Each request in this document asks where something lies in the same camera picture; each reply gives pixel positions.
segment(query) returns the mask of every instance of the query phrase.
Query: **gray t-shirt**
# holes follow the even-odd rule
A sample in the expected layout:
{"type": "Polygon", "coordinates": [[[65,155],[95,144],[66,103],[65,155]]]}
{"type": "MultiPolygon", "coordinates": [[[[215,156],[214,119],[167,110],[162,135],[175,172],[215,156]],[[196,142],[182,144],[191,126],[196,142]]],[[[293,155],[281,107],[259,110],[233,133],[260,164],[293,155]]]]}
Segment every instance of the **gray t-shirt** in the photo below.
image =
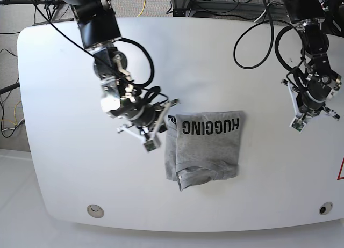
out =
{"type": "Polygon", "coordinates": [[[211,180],[235,177],[238,171],[243,112],[176,115],[168,122],[165,166],[180,190],[211,180]]]}

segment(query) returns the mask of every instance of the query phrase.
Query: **round hole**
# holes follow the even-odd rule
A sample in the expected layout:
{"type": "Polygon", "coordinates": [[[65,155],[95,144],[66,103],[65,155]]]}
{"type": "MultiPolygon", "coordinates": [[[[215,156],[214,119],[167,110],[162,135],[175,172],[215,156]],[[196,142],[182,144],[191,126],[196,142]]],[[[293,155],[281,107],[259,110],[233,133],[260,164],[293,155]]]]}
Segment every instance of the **round hole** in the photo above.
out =
{"type": "Polygon", "coordinates": [[[332,208],[333,208],[333,204],[331,202],[324,203],[319,209],[319,214],[327,215],[328,213],[330,213],[332,208]]]}
{"type": "Polygon", "coordinates": [[[323,213],[325,213],[326,212],[326,208],[325,207],[321,207],[320,208],[320,214],[323,214],[323,213]]]}
{"type": "Polygon", "coordinates": [[[90,214],[91,217],[94,218],[101,218],[104,216],[104,210],[95,204],[88,205],[87,212],[90,214]]]}

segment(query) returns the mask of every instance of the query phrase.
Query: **white floor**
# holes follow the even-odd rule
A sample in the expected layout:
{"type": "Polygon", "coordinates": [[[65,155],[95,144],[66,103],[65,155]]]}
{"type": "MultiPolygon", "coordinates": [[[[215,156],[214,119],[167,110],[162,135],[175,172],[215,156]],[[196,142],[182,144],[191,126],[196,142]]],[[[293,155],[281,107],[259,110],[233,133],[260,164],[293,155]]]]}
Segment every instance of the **white floor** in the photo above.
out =
{"type": "Polygon", "coordinates": [[[223,233],[170,233],[56,220],[45,210],[30,153],[0,150],[0,247],[343,247],[344,223],[223,233]]]}

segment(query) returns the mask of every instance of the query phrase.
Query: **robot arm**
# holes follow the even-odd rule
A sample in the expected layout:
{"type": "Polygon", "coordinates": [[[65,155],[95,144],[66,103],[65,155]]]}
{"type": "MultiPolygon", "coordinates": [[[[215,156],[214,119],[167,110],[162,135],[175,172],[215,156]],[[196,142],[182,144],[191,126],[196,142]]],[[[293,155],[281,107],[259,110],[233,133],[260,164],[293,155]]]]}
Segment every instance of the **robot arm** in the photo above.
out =
{"type": "Polygon", "coordinates": [[[135,41],[122,38],[110,0],[64,0],[71,4],[78,23],[84,48],[95,56],[94,70],[101,82],[101,106],[110,117],[129,121],[118,128],[142,141],[147,151],[160,146],[157,132],[166,130],[164,116],[178,100],[151,104],[160,93],[159,87],[147,89],[154,78],[154,64],[148,52],[135,41]],[[114,43],[128,42],[136,45],[146,55],[151,69],[147,82],[136,84],[127,68],[127,58],[114,43]],[[136,126],[139,133],[129,130],[136,126]]]}
{"type": "Polygon", "coordinates": [[[299,34],[303,40],[302,53],[310,61],[304,59],[306,71],[302,73],[299,68],[288,66],[278,52],[278,45],[282,35],[291,28],[283,29],[276,38],[275,51],[283,67],[293,74],[294,87],[290,81],[284,83],[289,86],[295,108],[295,118],[291,127],[302,131],[309,120],[323,115],[330,115],[339,120],[339,115],[328,107],[330,100],[341,87],[341,76],[331,69],[327,50],[329,42],[326,34],[321,30],[321,23],[325,14],[318,0],[283,0],[290,21],[298,24],[299,34]]]}

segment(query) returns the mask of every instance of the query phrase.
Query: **white table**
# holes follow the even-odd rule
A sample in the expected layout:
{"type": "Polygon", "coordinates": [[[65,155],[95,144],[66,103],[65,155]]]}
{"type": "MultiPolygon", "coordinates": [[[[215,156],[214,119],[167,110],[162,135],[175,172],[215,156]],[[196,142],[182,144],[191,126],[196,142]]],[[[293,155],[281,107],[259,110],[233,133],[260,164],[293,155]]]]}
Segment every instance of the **white table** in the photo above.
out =
{"type": "MultiPolygon", "coordinates": [[[[302,134],[293,118],[286,71],[274,54],[255,70],[238,68],[236,39],[251,24],[198,18],[120,18],[122,35],[141,43],[155,63],[154,85],[180,98],[173,113],[244,110],[237,177],[183,192],[165,179],[164,146],[146,153],[123,123],[101,110],[93,60],[50,26],[30,27],[18,38],[21,95],[32,158],[47,210],[56,218],[106,227],[158,231],[239,231],[289,227],[344,218],[344,120],[315,121],[302,134]],[[334,207],[320,215],[325,202],[334,207]],[[92,218],[87,206],[101,206],[92,218]]],[[[81,44],[75,23],[59,29],[81,44]]],[[[238,59],[260,61],[269,43],[262,26],[240,45],[238,59]]],[[[333,70],[344,72],[344,41],[329,37],[333,70]]],[[[149,75],[137,48],[119,43],[136,82],[149,75]]],[[[288,33],[281,54],[299,61],[300,41],[288,33]]],[[[329,107],[344,116],[344,94],[329,107]]]]}

